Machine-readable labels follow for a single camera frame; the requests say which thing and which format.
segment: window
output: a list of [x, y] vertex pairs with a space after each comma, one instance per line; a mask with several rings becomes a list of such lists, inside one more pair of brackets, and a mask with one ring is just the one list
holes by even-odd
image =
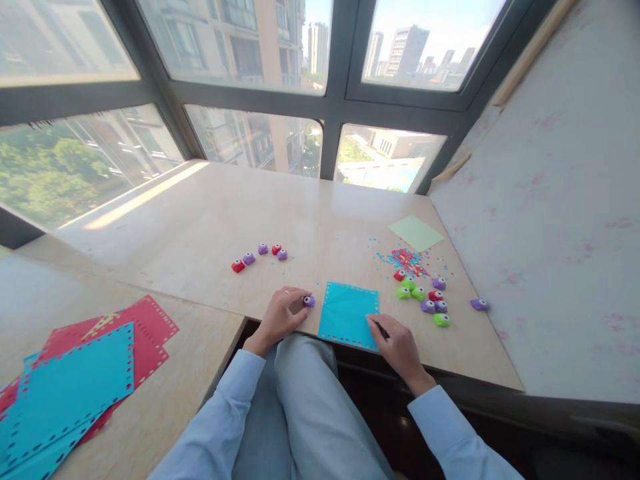
[[0, 3], [0, 87], [138, 78], [97, 0]]
[[319, 177], [322, 127], [318, 122], [198, 105], [186, 108], [208, 160]]
[[556, 4], [0, 0], [0, 244], [183, 158], [424, 195]]
[[[137, 110], [159, 119], [152, 105]], [[111, 110], [0, 130], [0, 204], [55, 229], [183, 162], [164, 124], [153, 134], [163, 157], [152, 157], [127, 117]]]
[[334, 180], [415, 192], [417, 182], [446, 139], [442, 135], [346, 124], [340, 135]]
[[175, 43], [181, 66], [194, 70], [203, 69], [205, 63], [200, 54], [193, 26], [174, 20], [168, 21], [167, 26]]
[[378, 0], [362, 82], [460, 90], [504, 3]]
[[[330, 1], [207, 0], [208, 8], [191, 10], [188, 32], [178, 32], [175, 8], [164, 9], [152, 0], [138, 2], [167, 71], [176, 80], [308, 95], [325, 92]], [[292, 52], [296, 61], [287, 64], [282, 49]], [[271, 68], [278, 63], [279, 69]]]

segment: light blue shirt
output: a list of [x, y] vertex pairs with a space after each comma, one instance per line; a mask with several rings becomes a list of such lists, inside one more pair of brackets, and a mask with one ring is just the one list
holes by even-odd
[[[238, 350], [215, 393], [149, 476], [149, 480], [230, 479], [245, 419], [266, 360]], [[521, 479], [485, 445], [439, 385], [409, 404], [446, 478]]]

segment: sunlight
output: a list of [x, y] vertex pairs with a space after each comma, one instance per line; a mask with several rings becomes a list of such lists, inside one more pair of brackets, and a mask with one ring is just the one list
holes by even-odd
[[128, 202], [120, 205], [117, 208], [114, 208], [112, 211], [110, 211], [110, 212], [102, 215], [101, 217], [97, 218], [96, 220], [88, 223], [84, 227], [84, 229], [86, 229], [86, 230], [99, 230], [101, 228], [104, 228], [104, 227], [112, 224], [113, 222], [115, 222], [119, 218], [121, 218], [124, 215], [128, 214], [130, 211], [132, 211], [132, 210], [138, 208], [140, 205], [148, 202], [149, 200], [151, 200], [152, 198], [158, 196], [160, 193], [164, 192], [165, 190], [170, 189], [176, 183], [181, 182], [182, 180], [184, 180], [187, 177], [190, 177], [191, 175], [193, 175], [197, 171], [201, 170], [202, 168], [206, 167], [207, 165], [209, 165], [208, 162], [200, 162], [200, 163], [197, 163], [196, 165], [193, 165], [192, 167], [188, 168], [184, 172], [178, 173], [176, 176], [174, 176], [174, 177], [162, 182], [160, 185], [156, 185], [154, 188], [152, 188], [152, 189], [150, 189], [150, 190], [138, 195], [136, 198], [129, 200]]

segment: hand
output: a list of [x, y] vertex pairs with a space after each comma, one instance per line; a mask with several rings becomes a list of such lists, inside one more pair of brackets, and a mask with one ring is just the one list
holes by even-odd
[[367, 323], [380, 353], [415, 397], [437, 385], [420, 363], [411, 330], [389, 315], [367, 315]]
[[[243, 349], [265, 358], [277, 341], [296, 330], [307, 318], [309, 309], [302, 307], [300, 300], [310, 294], [308, 290], [288, 286], [277, 290], [271, 297], [258, 330], [245, 341]], [[290, 306], [296, 302], [294, 314]]]

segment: wooden table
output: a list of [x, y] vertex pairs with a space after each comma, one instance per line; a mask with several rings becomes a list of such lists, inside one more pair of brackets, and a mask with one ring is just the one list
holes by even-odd
[[[449, 280], [448, 329], [397, 298], [395, 268], [382, 260], [406, 247], [388, 225], [409, 214], [445, 236], [425, 268]], [[258, 256], [234, 273], [233, 260], [261, 242], [281, 243], [289, 259]], [[148, 293], [180, 327], [165, 346], [169, 361], [72, 452], [60, 478], [146, 478], [221, 374], [245, 316], [260, 319], [283, 285], [319, 300], [302, 332], [317, 334], [328, 281], [378, 290], [382, 312], [411, 328], [425, 365], [523, 389], [488, 316], [469, 306], [476, 292], [427, 197], [189, 162], [0, 259], [0, 278], [11, 279], [0, 290], [0, 383], [53, 328]]]
[[[410, 214], [445, 237], [425, 268], [449, 281], [448, 329], [397, 298], [395, 267], [382, 260], [406, 247], [388, 225]], [[233, 272], [261, 242], [284, 245], [289, 259], [258, 255]], [[255, 319], [283, 285], [318, 300], [328, 281], [378, 290], [381, 311], [411, 328], [425, 365], [523, 389], [487, 314], [469, 305], [477, 293], [428, 197], [192, 161], [19, 252]], [[432, 290], [429, 277], [417, 284]], [[301, 331], [317, 334], [321, 306]]]
[[[0, 261], [0, 385], [22, 371], [52, 329], [128, 307], [149, 292], [21, 255]], [[236, 344], [245, 319], [151, 293], [180, 328], [169, 360], [120, 405], [96, 438], [74, 449], [55, 478], [145, 479], [196, 414]]]

